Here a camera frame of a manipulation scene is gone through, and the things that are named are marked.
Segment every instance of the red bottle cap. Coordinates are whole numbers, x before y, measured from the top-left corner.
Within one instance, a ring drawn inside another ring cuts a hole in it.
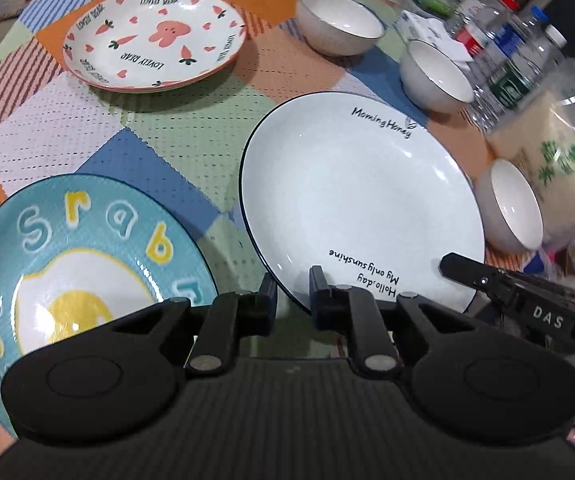
[[[505,5],[512,12],[517,12],[521,8],[516,0],[500,0],[503,5]]]

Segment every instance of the white bowl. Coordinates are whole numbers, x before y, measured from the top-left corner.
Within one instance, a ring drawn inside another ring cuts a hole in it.
[[[512,163],[495,160],[479,178],[474,194],[490,244],[508,254],[541,246],[541,210],[532,188]]]
[[[325,56],[363,54],[385,36],[383,23],[354,0],[297,0],[296,23]]]
[[[400,64],[403,90],[419,108],[450,114],[474,100],[467,77],[429,43],[410,41]]]

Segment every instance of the ceramic plate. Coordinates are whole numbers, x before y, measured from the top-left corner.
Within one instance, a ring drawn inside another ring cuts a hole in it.
[[[222,0],[106,0],[72,25],[63,49],[92,86],[151,92],[215,73],[244,40],[244,20]]]
[[[216,288],[185,229],[133,187],[41,180],[0,206],[0,385],[21,355],[165,298]],[[0,422],[12,428],[0,399]]]
[[[258,253],[306,308],[314,265],[381,300],[415,291],[462,312],[474,296],[439,273],[452,251],[485,256],[472,190],[445,148],[394,108],[342,92],[287,101],[250,136],[239,185]]]

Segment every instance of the screw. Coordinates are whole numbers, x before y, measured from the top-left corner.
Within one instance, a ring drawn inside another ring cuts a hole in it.
[[[363,362],[366,367],[375,372],[389,372],[396,368],[397,365],[396,359],[383,354],[370,355],[370,357],[366,357]]]
[[[212,370],[216,370],[222,364],[223,362],[221,359],[209,354],[196,356],[192,361],[190,361],[190,367],[200,372],[211,372]]]

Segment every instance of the tablecloth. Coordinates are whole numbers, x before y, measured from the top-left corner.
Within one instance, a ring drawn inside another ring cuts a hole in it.
[[[256,123],[300,94],[338,90],[370,96],[424,124],[476,178],[491,160],[481,133],[455,114],[427,116],[402,91],[404,44],[392,27],[392,0],[358,0],[387,25],[363,56],[326,59],[296,26],[296,0],[226,0],[245,19],[248,38],[227,69],[160,94],[92,89],[64,70],[69,27],[103,0],[33,0],[0,46],[0,204],[42,178],[95,173],[132,184],[172,211],[195,239],[218,290],[255,290],[261,261],[245,232],[238,167]],[[518,268],[521,258],[488,261]],[[309,317],[280,299],[276,334],[247,340],[252,355],[329,356],[337,335],[314,333]],[[0,452],[12,437],[0,425]]]

